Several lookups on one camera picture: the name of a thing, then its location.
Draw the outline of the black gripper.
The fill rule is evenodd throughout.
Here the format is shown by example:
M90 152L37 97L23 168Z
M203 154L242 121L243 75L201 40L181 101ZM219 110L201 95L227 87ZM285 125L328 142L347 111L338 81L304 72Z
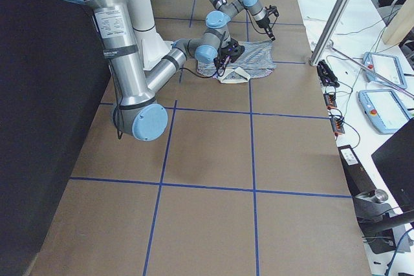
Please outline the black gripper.
M276 37L273 34L270 16L273 15L275 17L275 20L273 23L275 23L278 20L279 12L278 8L275 5L270 5L269 7L263 7L260 11L260 13L255 15L255 21L259 28L262 28L267 33L268 37L275 41Z
M227 45L221 47L218 58L213 60L215 68L219 69L219 75L222 76L228 63L234 63L245 51L245 47L240 45L235 39L229 40Z

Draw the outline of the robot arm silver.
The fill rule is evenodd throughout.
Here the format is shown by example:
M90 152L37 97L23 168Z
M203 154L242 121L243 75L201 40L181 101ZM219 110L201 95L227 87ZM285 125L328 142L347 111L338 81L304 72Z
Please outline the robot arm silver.
M228 15L230 19L246 10L256 22L257 27L263 30L263 32L257 32L266 34L272 41L276 40L269 16L274 15L277 20L279 17L277 6L265 7L260 0L209 0L209 2L215 10Z
M112 122L119 136L152 141L165 131L168 113L157 92L190 58L214 63L222 72L237 47L228 23L246 7L245 0L209 0L214 9L206 16L200 38L164 41L156 30L151 0L63 0L88 6L109 64L116 101Z

